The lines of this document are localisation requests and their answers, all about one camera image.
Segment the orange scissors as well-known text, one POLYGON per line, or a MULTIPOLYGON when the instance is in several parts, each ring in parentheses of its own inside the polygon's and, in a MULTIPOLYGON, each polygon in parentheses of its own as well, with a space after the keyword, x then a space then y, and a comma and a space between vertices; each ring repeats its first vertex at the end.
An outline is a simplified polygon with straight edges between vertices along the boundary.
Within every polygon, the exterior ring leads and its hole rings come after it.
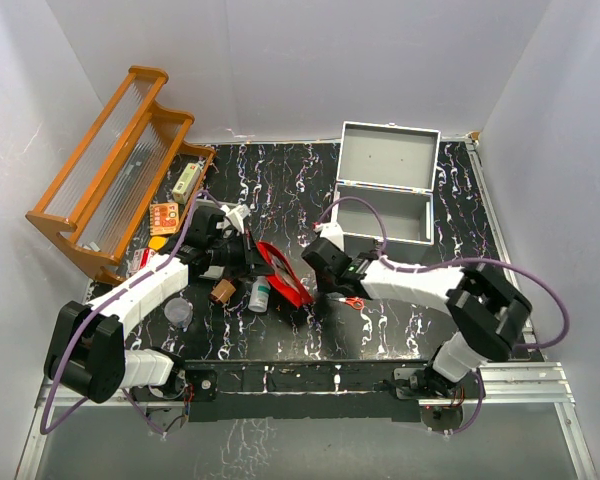
POLYGON ((348 305, 354 310, 362 310, 365 306, 364 300, 358 297, 338 297, 332 298, 332 301, 348 305))

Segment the red first aid pouch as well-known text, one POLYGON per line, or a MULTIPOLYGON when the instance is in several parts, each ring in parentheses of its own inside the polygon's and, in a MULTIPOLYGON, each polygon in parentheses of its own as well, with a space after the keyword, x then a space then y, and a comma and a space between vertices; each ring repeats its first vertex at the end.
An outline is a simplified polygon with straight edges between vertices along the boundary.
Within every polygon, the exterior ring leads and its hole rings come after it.
POLYGON ((274 245, 260 241, 256 244, 259 253, 273 269, 267 275, 269 284, 294 307, 299 308, 314 302, 313 297, 294 273, 290 263, 274 245))

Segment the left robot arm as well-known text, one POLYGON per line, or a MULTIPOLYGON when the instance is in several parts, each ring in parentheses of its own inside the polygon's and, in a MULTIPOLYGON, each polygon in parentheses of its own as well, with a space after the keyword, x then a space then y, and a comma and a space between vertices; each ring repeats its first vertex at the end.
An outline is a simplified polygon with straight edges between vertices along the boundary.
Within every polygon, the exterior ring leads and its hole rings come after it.
POLYGON ((128 350, 126 338, 211 267, 222 268, 229 280, 273 273, 248 232, 205 244, 170 241, 144 268, 108 293, 61 308, 44 375, 95 403, 109 400, 121 388, 147 386, 166 399, 177 398, 185 390, 187 376, 175 356, 154 347, 128 350))

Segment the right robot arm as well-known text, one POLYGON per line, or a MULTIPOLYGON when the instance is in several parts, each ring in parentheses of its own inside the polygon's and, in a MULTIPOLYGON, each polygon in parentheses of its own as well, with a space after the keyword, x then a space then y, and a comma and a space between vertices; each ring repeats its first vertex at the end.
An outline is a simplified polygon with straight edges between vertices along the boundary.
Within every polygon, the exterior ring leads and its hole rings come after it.
POLYGON ((372 253, 350 257, 326 238, 314 240, 302 258, 323 294, 397 300, 453 320, 457 331, 427 365, 394 382, 406 395, 449 397, 468 373, 489 361, 507 361, 532 312, 530 301, 484 261, 428 269, 372 253))

